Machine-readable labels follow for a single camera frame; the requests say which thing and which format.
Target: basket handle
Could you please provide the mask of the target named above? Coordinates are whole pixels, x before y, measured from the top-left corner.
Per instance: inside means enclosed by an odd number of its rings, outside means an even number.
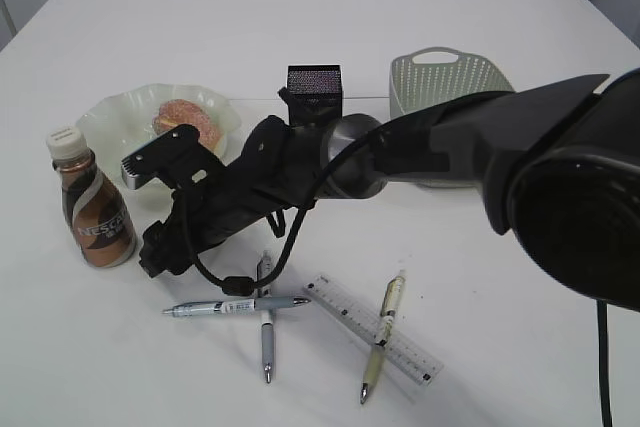
[[[431,53],[445,53],[445,54],[453,54],[457,57],[457,59],[453,62],[444,62],[446,64],[457,64],[458,62],[460,62],[463,58],[467,57],[469,54],[467,54],[466,52],[461,52],[459,50],[456,49],[451,49],[449,47],[429,47],[426,49],[421,49],[418,50],[412,54],[407,55],[407,57],[409,57],[409,59],[411,60],[411,63],[414,65],[429,65],[430,62],[416,62],[416,57],[423,55],[423,54],[431,54]]]

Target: plastic bottle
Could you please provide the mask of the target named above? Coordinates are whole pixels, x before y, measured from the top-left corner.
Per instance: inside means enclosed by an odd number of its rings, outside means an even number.
[[[96,165],[93,151],[77,127],[47,137],[53,168],[62,180],[62,210],[85,260],[114,267],[136,247],[136,235],[122,195]]]

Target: ruler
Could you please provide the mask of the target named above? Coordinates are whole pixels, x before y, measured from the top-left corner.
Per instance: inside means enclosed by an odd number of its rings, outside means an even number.
[[[337,281],[320,274],[305,286],[307,294],[338,319],[350,331],[373,344],[380,320],[379,312],[355,300]],[[442,363],[418,347],[395,327],[386,349],[386,357],[415,383],[428,384],[442,370]]]

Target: silver pen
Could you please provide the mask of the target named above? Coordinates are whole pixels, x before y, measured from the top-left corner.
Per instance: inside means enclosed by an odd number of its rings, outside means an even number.
[[[382,364],[384,363],[386,346],[389,343],[389,340],[391,340],[393,320],[395,319],[396,312],[398,311],[400,298],[402,297],[402,291],[404,290],[405,277],[406,272],[403,269],[387,285],[387,291],[384,294],[382,308],[380,309],[378,329],[373,338],[371,353],[369,354],[367,367],[362,377],[362,388],[360,389],[361,404],[364,404],[367,401],[371,392],[373,392],[373,389],[378,383],[378,377],[380,377]]]
[[[267,251],[262,254],[262,259],[258,262],[257,278],[262,279],[269,275],[273,270],[271,256]],[[271,297],[271,285],[267,285],[262,289],[258,289],[258,298]],[[264,380],[267,384],[271,383],[275,369],[275,340],[273,335],[273,318],[274,312],[271,310],[263,310],[262,316],[262,370],[264,372]]]
[[[210,302],[187,302],[162,311],[173,317],[198,315],[250,314],[262,310],[287,309],[308,304],[306,297],[268,297],[264,299],[214,300]]]

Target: bottle cap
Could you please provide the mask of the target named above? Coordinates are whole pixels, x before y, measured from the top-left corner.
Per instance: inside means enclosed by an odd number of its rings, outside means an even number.
[[[77,127],[62,127],[47,136],[47,147],[53,160],[70,160],[85,153],[87,141]]]

